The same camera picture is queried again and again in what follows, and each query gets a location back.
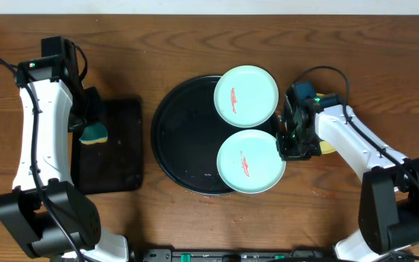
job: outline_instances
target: red stain on table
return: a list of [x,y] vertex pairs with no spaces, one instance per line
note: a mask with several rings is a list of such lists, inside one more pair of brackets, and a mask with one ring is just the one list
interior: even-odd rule
[[235,114],[237,114],[237,111],[236,111],[236,103],[237,103],[236,90],[233,87],[232,87],[232,91],[231,91],[231,102],[232,102],[232,111]]
[[248,173],[247,159],[244,158],[244,154],[241,151],[240,156],[242,157],[242,168],[244,169],[245,175],[247,175],[247,177],[250,177],[250,174]]

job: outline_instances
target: white plate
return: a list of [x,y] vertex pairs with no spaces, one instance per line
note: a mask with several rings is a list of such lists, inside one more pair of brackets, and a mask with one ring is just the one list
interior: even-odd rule
[[276,185],[286,162],[276,148],[276,138],[260,130],[231,135],[220,147],[217,166],[223,181],[242,193],[260,193]]
[[231,69],[216,84],[216,111],[236,127],[262,124],[276,110],[278,99],[279,91],[273,77],[252,65]]

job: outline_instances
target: robotic arm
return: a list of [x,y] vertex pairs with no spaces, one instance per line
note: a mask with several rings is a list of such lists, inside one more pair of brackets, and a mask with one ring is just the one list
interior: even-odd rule
[[[359,121],[350,106],[347,114],[375,144],[409,170],[419,181],[419,159],[408,159],[393,150]],[[310,82],[294,83],[286,93],[282,120],[287,132],[277,135],[284,160],[308,160],[320,156],[320,140],[330,143],[362,182],[359,230],[335,246],[339,259],[376,261],[389,251],[419,243],[419,190],[402,171],[347,122],[341,98],[318,97]],[[396,202],[394,191],[408,192]]]
[[[93,261],[128,261],[127,240],[100,225],[96,206],[74,186],[68,165],[68,131],[97,120],[104,105],[97,90],[84,90],[74,43],[62,37],[41,41],[42,58],[20,63],[16,82],[28,84],[39,108],[36,160],[39,180],[59,221],[84,257]],[[26,88],[23,102],[23,140],[12,193],[0,195],[0,220],[30,258],[74,260],[76,254],[47,212],[36,213],[41,200],[31,166],[33,104]]]

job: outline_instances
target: cable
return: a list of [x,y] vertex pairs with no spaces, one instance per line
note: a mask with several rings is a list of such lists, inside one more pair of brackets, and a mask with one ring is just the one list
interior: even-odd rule
[[[1,58],[0,58],[0,64],[2,64],[3,66],[6,66],[12,72],[14,77],[17,76],[17,72],[14,69],[14,67],[17,67],[17,66],[8,64],[6,61],[4,61]],[[29,82],[36,81],[35,78],[32,75],[30,75],[26,70],[24,70],[23,73],[28,77],[28,79],[30,79]],[[28,86],[28,84],[26,84],[23,88],[25,88],[25,90],[27,90],[28,96],[30,97],[32,105],[33,105],[33,129],[32,129],[32,142],[31,142],[31,166],[30,166],[30,170],[32,172],[33,182],[35,183],[36,192],[39,195],[40,200],[43,202],[44,206],[46,207],[49,216],[51,216],[51,219],[53,220],[53,222],[56,224],[56,226],[59,228],[59,230],[62,231],[65,238],[68,240],[69,244],[71,245],[73,251],[75,251],[75,253],[77,255],[77,260],[80,261],[80,262],[85,262],[86,260],[84,259],[83,254],[80,252],[79,248],[76,246],[72,236],[65,230],[64,225],[61,223],[59,218],[56,216],[55,211],[52,209],[51,201],[46,197],[46,194],[44,193],[43,189],[41,188],[41,185],[40,185],[41,178],[39,176],[39,169],[38,169],[38,166],[37,166],[37,163],[36,163],[36,144],[37,144],[37,137],[38,137],[38,121],[39,121],[40,111],[39,111],[38,104],[36,102],[35,96],[33,95],[33,92],[30,89],[30,87]]]
[[[399,168],[409,179],[409,181],[419,190],[419,182],[418,180],[416,180],[416,178],[408,171],[406,170],[397,160],[395,160],[390,154],[388,154],[386,152],[385,148],[381,148],[378,144],[376,144],[373,140],[371,140],[371,138],[369,138],[366,134],[364,134],[353,122],[352,117],[350,117],[347,114],[347,105],[348,105],[348,98],[350,96],[350,81],[348,80],[348,77],[345,73],[343,73],[341,70],[334,68],[332,66],[328,66],[328,65],[320,65],[320,66],[315,66],[313,68],[308,69],[307,71],[303,72],[301,75],[299,75],[299,77],[297,77],[293,83],[298,82],[301,78],[303,78],[306,74],[315,71],[316,69],[330,69],[333,71],[338,72],[340,75],[342,75],[342,77],[344,78],[344,80],[346,81],[346,99],[343,101],[342,106],[343,106],[343,115],[346,118],[346,124],[349,123],[351,125],[351,127],[357,132],[359,133],[359,135],[361,135],[372,147],[374,147],[381,155],[383,155],[385,158],[389,159],[389,161],[391,161],[393,164],[395,164],[395,166],[397,168]],[[403,257],[403,258],[410,258],[410,259],[415,259],[415,260],[419,260],[419,256],[417,255],[412,255],[412,254],[408,254],[408,253],[404,253],[401,251],[391,251],[390,254],[392,255],[396,255],[399,257]]]
[[80,80],[80,82],[82,82],[84,80],[85,76],[87,75],[87,72],[88,72],[88,62],[87,62],[87,57],[84,54],[84,51],[82,51],[79,46],[75,46],[75,47],[80,52],[80,55],[84,58],[84,61],[85,61],[84,70],[82,70],[81,74],[79,75],[79,80]]

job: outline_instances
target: round black tray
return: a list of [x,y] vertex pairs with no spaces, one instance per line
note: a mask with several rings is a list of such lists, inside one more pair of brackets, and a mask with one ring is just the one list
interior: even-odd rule
[[[151,125],[151,147],[163,171],[177,184],[203,194],[234,190],[216,166],[219,148],[232,134],[245,130],[225,122],[214,104],[221,76],[201,76],[174,88],[163,99]],[[276,116],[251,129],[276,135]]]

